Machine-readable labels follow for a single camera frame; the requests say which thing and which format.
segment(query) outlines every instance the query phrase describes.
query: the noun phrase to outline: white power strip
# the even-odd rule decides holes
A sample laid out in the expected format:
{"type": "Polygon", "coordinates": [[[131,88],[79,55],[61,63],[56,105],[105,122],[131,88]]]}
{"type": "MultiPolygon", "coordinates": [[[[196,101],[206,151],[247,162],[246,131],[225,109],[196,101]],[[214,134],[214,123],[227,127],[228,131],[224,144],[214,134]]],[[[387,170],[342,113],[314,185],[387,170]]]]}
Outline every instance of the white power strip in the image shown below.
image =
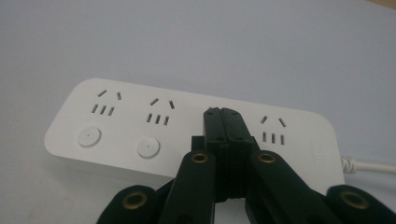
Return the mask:
{"type": "Polygon", "coordinates": [[[259,147],[282,156],[310,188],[344,184],[332,125],[318,114],[100,78],[74,88],[45,146],[79,169],[161,184],[176,176],[191,137],[203,135],[209,107],[241,113],[259,147]]]}

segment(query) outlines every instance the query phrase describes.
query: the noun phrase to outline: white cable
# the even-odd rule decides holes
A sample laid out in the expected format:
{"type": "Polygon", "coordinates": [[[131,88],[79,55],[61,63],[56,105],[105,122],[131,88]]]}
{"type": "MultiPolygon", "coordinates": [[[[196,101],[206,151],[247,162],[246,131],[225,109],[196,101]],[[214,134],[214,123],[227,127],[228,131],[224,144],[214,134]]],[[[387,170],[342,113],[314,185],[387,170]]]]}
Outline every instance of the white cable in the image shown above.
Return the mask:
{"type": "Polygon", "coordinates": [[[369,171],[396,175],[396,166],[369,161],[357,161],[349,156],[341,156],[344,174],[355,174],[357,171],[369,171]]]}

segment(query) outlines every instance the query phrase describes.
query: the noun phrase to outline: brass insert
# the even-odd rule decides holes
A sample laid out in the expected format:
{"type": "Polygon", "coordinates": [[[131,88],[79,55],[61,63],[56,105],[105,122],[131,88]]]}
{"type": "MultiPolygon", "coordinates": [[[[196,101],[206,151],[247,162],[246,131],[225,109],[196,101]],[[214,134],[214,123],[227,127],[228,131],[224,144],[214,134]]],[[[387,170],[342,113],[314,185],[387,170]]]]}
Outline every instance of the brass insert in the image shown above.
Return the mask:
{"type": "Polygon", "coordinates": [[[137,191],[128,194],[122,201],[122,205],[126,209],[137,209],[143,206],[148,200],[148,196],[143,191],[137,191]]]}
{"type": "Polygon", "coordinates": [[[191,160],[195,163],[205,163],[209,161],[209,157],[207,157],[206,154],[197,153],[192,155],[191,160]]]}
{"type": "Polygon", "coordinates": [[[369,202],[361,197],[358,193],[346,190],[340,193],[341,199],[347,205],[358,208],[358,209],[366,209],[370,206],[369,202]]]}
{"type": "Polygon", "coordinates": [[[275,157],[273,157],[270,154],[267,153],[262,153],[259,155],[259,161],[265,162],[265,163],[273,163],[275,162],[275,157]]]}

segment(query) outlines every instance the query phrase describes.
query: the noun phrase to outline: electrical outlet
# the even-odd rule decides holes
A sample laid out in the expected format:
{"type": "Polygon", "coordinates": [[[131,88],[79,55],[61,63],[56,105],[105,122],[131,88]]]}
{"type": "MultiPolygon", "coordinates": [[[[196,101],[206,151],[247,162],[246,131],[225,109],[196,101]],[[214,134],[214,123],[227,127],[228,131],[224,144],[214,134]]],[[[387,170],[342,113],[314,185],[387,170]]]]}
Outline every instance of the electrical outlet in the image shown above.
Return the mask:
{"type": "Polygon", "coordinates": [[[312,189],[344,184],[333,128],[318,114],[100,78],[73,89],[45,145],[73,167],[161,185],[176,176],[191,137],[203,135],[210,107],[241,113],[259,147],[282,156],[312,189]]]}

